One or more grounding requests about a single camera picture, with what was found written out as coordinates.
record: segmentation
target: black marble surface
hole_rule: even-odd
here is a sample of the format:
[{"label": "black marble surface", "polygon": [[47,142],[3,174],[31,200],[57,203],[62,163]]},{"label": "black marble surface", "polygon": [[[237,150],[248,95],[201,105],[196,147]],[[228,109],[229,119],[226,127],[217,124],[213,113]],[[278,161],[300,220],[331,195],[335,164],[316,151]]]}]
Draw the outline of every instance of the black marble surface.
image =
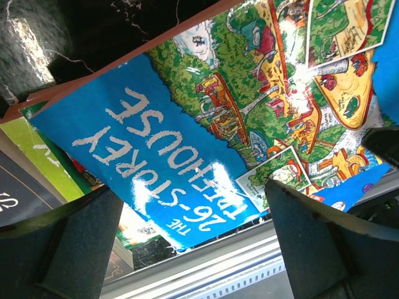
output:
[{"label": "black marble surface", "polygon": [[89,75],[216,2],[0,0],[0,102]]}]

